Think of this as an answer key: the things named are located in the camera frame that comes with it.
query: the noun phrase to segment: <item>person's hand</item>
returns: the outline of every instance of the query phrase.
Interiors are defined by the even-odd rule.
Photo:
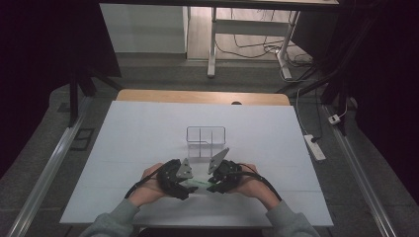
[[[241,165],[242,171],[258,173],[253,164]],[[257,198],[269,210],[277,206],[280,201],[275,194],[262,182],[250,176],[243,176],[237,188],[230,193],[240,193],[249,198]]]
[[[144,170],[141,179],[151,175],[155,170],[162,166],[162,163],[155,164],[150,168]],[[149,181],[145,182],[139,188],[137,188],[128,200],[136,206],[141,206],[144,204],[152,203],[157,201],[159,198],[165,197],[166,195],[160,189],[158,182],[156,180],[156,175],[154,175]]]

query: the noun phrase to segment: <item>wall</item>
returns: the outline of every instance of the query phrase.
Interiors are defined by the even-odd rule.
[[[186,52],[184,8],[101,4],[115,52]]]

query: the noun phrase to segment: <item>power strip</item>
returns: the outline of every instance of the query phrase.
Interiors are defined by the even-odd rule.
[[[320,146],[318,146],[317,142],[312,142],[311,139],[313,138],[312,135],[305,135],[305,143],[307,143],[308,148],[310,148],[311,154],[314,156],[314,159],[316,161],[323,161],[326,159],[323,152],[320,149]]]
[[[332,117],[329,117],[329,121],[330,123],[332,123],[333,125],[340,122],[340,118],[338,117],[338,115],[334,115]]]

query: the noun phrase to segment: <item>white tabletop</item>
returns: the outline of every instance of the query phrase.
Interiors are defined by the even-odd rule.
[[[110,212],[151,165],[188,156],[188,126],[224,126],[225,157],[256,164],[295,212],[315,226],[333,225],[290,106],[113,102],[61,223],[91,223]],[[207,180],[208,161],[190,160]],[[269,227],[259,201],[199,189],[186,200],[164,197],[143,206],[142,226]]]

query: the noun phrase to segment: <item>gray sleeve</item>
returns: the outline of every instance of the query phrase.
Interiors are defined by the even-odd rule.
[[[132,232],[132,219],[138,212],[139,208],[124,199],[111,213],[100,214],[80,236],[129,236]]]
[[[294,213],[284,200],[266,213],[277,236],[319,236],[302,213]]]

